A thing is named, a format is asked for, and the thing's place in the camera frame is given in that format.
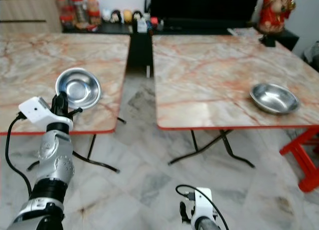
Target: countertop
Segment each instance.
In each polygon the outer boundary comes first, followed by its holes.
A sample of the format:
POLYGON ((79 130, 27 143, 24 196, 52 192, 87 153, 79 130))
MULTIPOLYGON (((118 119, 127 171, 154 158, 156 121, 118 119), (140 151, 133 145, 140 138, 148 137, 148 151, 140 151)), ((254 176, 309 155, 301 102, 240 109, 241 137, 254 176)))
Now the countertop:
MULTIPOLYGON (((42 96, 51 105, 55 81, 64 70, 82 67, 94 74, 102 97, 74 117, 73 133, 110 133, 119 113, 130 37, 98 34, 0 35, 0 134, 19 112, 18 105, 42 96)), ((42 133, 28 120, 13 134, 42 133)))
POLYGON ((154 36, 157 122, 162 129, 319 126, 319 74, 277 43, 255 37, 154 36), (301 101, 289 115, 259 110, 258 83, 291 90, 301 101))

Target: black tv screen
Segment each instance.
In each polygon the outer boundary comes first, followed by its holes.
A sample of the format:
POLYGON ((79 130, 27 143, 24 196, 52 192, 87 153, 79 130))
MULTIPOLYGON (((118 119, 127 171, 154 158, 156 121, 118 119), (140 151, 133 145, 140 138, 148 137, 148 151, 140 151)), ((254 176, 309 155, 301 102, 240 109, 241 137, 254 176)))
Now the black tv screen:
POLYGON ((151 0, 151 15, 160 18, 245 20, 257 0, 151 0))

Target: metal bowl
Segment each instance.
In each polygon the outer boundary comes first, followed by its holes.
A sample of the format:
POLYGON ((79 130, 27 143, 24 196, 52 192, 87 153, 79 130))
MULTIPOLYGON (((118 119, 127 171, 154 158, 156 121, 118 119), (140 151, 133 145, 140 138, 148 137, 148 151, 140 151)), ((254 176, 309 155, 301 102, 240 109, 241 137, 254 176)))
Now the metal bowl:
POLYGON ((69 107, 88 109, 101 97, 101 85, 98 79, 83 68, 74 67, 61 73, 55 83, 57 95, 65 92, 69 107))
POLYGON ((250 95, 260 109, 272 114, 292 113, 300 105, 298 98, 293 93, 275 84, 255 85, 250 95))

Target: statue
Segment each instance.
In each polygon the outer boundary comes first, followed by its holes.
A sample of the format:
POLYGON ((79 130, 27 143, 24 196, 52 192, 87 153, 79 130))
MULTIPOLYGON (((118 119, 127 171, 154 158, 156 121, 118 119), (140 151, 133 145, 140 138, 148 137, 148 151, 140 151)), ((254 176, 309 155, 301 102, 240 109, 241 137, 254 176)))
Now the statue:
POLYGON ((284 30, 285 19, 296 8, 294 0, 264 0, 258 28, 265 34, 276 34, 284 30))

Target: television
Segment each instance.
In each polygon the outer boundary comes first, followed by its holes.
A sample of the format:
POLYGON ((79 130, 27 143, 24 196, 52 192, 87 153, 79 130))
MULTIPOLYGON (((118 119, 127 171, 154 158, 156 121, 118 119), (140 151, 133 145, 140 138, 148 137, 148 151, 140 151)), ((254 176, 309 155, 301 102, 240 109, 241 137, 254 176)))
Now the television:
POLYGON ((251 19, 257 0, 151 0, 151 16, 180 24, 235 27, 251 19))

